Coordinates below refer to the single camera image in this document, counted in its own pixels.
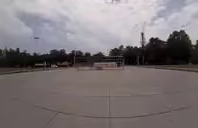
gray cloud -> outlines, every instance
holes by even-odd
[[[173,24],[193,21],[187,32],[196,39],[196,3],[196,0],[123,0],[119,4],[106,4],[104,0],[0,0],[0,47],[19,47],[30,52],[61,48],[107,52],[121,44],[140,45],[144,22],[151,23],[146,26],[147,39],[152,36],[166,39]]]

sky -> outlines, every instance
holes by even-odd
[[[144,25],[147,41],[184,29],[195,43],[198,0],[0,0],[1,48],[106,53],[139,46]]]

pavement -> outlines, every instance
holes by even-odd
[[[0,128],[198,128],[198,73],[126,67],[2,75]]]

pole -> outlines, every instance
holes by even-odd
[[[137,56],[137,65],[139,65],[139,56]]]

goal post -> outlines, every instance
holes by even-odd
[[[75,57],[74,61],[77,69],[124,69],[123,56]]]

